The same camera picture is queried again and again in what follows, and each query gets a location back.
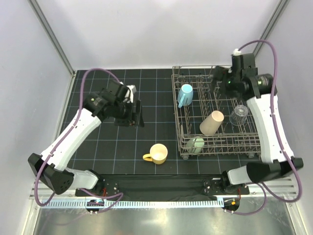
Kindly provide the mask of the beige paper cup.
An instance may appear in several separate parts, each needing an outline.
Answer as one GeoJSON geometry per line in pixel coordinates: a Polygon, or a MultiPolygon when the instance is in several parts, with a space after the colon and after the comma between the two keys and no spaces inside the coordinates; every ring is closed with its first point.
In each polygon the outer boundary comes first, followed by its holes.
{"type": "Polygon", "coordinates": [[[214,135],[221,123],[224,120],[224,115],[220,111],[213,111],[201,124],[200,131],[206,136],[214,135]]]}

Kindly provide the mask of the clear glass tumbler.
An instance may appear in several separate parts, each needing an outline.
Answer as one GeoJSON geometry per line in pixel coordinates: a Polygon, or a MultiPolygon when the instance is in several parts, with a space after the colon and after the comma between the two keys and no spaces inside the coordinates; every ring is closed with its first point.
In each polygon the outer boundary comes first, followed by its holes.
{"type": "Polygon", "coordinates": [[[244,125],[247,120],[248,112],[248,107],[245,105],[237,105],[229,117],[231,124],[234,126],[244,125]]]}

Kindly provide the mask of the light blue mug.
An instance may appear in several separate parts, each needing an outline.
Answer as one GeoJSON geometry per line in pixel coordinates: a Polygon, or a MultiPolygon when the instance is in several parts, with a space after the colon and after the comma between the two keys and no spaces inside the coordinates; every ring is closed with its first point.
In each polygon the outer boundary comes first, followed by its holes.
{"type": "Polygon", "coordinates": [[[193,100],[193,87],[190,84],[182,85],[178,94],[178,108],[183,106],[188,106],[192,103],[193,100]]]}

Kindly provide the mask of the pale green cup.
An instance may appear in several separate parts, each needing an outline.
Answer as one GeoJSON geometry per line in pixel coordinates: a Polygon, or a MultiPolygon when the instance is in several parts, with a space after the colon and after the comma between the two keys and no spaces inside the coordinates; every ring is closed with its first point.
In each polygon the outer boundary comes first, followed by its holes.
{"type": "Polygon", "coordinates": [[[189,154],[199,154],[204,147],[204,139],[195,137],[190,139],[186,144],[186,150],[189,154]]]}

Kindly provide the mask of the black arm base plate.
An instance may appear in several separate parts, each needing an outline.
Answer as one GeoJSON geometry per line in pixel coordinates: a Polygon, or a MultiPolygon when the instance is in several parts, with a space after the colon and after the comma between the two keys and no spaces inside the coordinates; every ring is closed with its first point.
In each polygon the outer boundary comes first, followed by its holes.
{"type": "Polygon", "coordinates": [[[119,192],[123,201],[178,202],[208,201],[217,197],[248,195],[244,184],[231,185],[220,174],[196,175],[110,175],[102,174],[104,180],[99,195],[108,196],[119,192]]]}

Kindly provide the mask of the yellow mug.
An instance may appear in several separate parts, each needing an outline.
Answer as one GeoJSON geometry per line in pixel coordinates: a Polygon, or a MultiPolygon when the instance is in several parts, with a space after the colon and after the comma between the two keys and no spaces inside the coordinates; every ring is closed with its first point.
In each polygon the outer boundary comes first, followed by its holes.
{"type": "Polygon", "coordinates": [[[161,143],[154,144],[148,154],[143,155],[143,160],[157,165],[163,164],[168,156],[168,149],[161,143]]]}

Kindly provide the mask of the black grid mat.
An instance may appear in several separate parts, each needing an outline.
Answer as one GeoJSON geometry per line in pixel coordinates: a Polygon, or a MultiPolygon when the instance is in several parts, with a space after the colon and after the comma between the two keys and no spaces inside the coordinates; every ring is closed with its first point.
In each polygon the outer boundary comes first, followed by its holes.
{"type": "Polygon", "coordinates": [[[101,174],[220,174],[226,170],[258,162],[246,155],[193,155],[184,160],[179,154],[172,90],[171,69],[113,70],[127,85],[135,85],[142,103],[144,127],[118,127],[113,118],[105,120],[82,143],[68,167],[92,169],[101,174]],[[143,160],[157,143],[165,145],[168,156],[163,164],[143,160]]]}

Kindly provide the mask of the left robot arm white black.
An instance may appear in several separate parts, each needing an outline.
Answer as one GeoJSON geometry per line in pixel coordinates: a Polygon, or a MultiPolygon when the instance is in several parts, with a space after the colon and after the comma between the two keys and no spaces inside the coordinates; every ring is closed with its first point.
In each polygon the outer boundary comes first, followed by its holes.
{"type": "Polygon", "coordinates": [[[82,109],[59,137],[41,154],[28,158],[35,176],[57,195],[70,188],[85,188],[93,196],[100,195],[104,187],[99,174],[70,169],[67,164],[89,134],[108,118],[114,118],[116,126],[144,127],[141,102],[134,98],[135,93],[135,85],[109,81],[101,92],[88,94],[82,109]]]}

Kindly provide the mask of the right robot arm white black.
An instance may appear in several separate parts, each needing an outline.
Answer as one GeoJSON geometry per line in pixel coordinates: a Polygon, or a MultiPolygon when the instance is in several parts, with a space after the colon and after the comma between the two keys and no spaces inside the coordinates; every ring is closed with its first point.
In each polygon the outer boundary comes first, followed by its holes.
{"type": "Polygon", "coordinates": [[[277,89],[271,74],[258,74],[255,56],[240,51],[231,55],[232,66],[216,66],[212,90],[219,86],[219,93],[244,101],[249,108],[258,133],[261,160],[223,173],[221,190],[232,194],[238,185],[261,183],[290,176],[293,169],[303,167],[302,158],[294,157],[280,120],[277,89]]]}

